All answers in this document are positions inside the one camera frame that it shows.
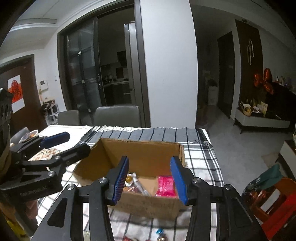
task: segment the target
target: screw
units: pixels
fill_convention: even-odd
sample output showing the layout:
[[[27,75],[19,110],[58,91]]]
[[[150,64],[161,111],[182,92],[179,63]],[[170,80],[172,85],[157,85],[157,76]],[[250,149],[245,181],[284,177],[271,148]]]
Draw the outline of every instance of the screw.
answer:
[[[55,171],[49,171],[49,172],[48,172],[48,175],[49,175],[50,177],[54,176],[54,175],[55,175]]]
[[[202,180],[201,180],[201,178],[199,178],[199,177],[195,177],[194,179],[193,179],[193,182],[194,183],[200,183]]]
[[[71,183],[71,184],[68,184],[66,188],[68,190],[72,190],[74,187],[75,187],[75,184]]]
[[[105,182],[107,182],[108,181],[108,178],[106,178],[106,177],[101,177],[100,179],[99,179],[99,182],[100,183],[105,183]]]
[[[225,188],[230,191],[233,188],[233,185],[226,184],[225,185]]]

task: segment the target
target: plaid tablecloth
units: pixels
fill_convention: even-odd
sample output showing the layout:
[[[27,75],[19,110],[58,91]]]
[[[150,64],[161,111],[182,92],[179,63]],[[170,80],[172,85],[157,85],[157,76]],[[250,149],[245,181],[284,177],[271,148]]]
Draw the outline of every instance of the plaid tablecloth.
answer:
[[[60,129],[60,132],[68,131],[70,127]],[[202,129],[188,128],[121,128],[121,127],[95,127],[88,131],[79,141],[93,146],[101,138],[130,139],[130,140],[154,140],[178,142],[184,146],[187,167],[196,177],[200,177],[211,185],[223,186],[223,178],[213,146],[209,143]],[[69,183],[80,186],[72,175],[76,164],[69,166],[63,175],[62,185],[65,188]],[[56,193],[38,201],[38,223],[41,222],[52,203],[60,193]],[[183,241],[187,235],[191,207],[181,210],[174,221],[138,217],[129,213],[109,209],[110,221],[115,240],[122,240],[126,235],[129,238],[137,238],[139,241],[157,239],[157,229],[163,228],[169,241]],[[83,207],[84,231],[89,230],[88,204]],[[211,236],[210,240],[216,240],[216,204],[212,204]]]

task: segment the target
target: tiled floor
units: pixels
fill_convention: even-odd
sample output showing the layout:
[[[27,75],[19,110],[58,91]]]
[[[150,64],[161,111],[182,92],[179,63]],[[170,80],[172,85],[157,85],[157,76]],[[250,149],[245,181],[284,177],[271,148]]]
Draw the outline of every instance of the tiled floor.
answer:
[[[208,106],[208,133],[225,183],[241,194],[246,185],[267,170],[262,155],[280,151],[292,133],[243,132],[216,106]]]

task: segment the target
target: tablecloth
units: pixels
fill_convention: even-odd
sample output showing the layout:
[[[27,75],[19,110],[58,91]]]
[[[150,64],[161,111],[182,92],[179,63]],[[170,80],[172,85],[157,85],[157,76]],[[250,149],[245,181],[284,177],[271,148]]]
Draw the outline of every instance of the tablecloth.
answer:
[[[216,186],[223,186],[223,178],[217,158],[206,132],[202,129],[189,128],[121,128],[121,127],[74,127],[74,126],[50,126],[40,133],[41,136],[54,135],[63,131],[70,133],[69,142],[56,146],[55,148],[64,151],[73,147],[79,141],[86,142],[93,146],[99,138],[115,138],[130,140],[154,140],[178,142],[184,146],[184,154],[187,167],[191,169],[196,177],[200,177],[207,183]],[[67,167],[62,178],[62,185],[65,188],[69,183],[80,186],[72,175],[77,163]],[[38,201],[39,213],[37,221],[40,223],[46,215],[52,203],[60,193],[44,197]],[[191,207],[181,210],[174,221],[151,219],[139,217],[128,213],[109,209],[110,221],[115,240],[122,240],[126,235],[130,238],[137,238],[139,241],[157,239],[157,229],[163,228],[164,233],[170,241],[183,241],[186,238],[189,225]],[[216,240],[216,204],[212,203],[211,236],[210,240]],[[89,231],[88,204],[83,207],[83,228]]]

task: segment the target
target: pink snack wrapper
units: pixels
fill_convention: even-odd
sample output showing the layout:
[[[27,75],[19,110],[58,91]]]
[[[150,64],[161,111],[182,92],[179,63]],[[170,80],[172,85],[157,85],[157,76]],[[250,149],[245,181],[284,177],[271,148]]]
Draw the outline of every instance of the pink snack wrapper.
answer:
[[[172,176],[158,177],[158,190],[155,194],[157,197],[176,197],[175,183]]]

